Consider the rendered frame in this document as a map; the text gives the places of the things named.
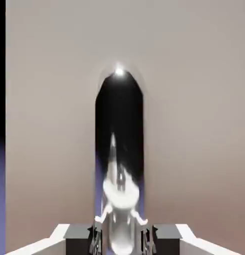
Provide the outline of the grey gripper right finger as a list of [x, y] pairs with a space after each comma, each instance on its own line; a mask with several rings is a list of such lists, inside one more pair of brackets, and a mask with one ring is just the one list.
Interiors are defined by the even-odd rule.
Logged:
[[195, 236], [187, 224], [152, 226], [150, 255], [240, 255]]

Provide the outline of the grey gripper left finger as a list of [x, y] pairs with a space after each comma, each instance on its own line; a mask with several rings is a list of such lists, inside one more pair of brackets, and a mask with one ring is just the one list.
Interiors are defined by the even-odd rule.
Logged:
[[50, 237], [5, 255], [90, 255], [90, 224], [58, 224]]

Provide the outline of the shiny dark curved metal handle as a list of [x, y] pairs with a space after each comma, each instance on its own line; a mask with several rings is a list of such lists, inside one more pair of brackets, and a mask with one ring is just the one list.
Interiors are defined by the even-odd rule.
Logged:
[[144, 96], [115, 67], [95, 100], [95, 240], [91, 255], [146, 255]]

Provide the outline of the beige cabinet door front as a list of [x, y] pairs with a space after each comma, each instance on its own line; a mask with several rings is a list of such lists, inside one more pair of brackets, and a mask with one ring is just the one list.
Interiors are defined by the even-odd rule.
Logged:
[[145, 214], [245, 255], [245, 0], [7, 0], [6, 247], [93, 216], [95, 98], [145, 106]]

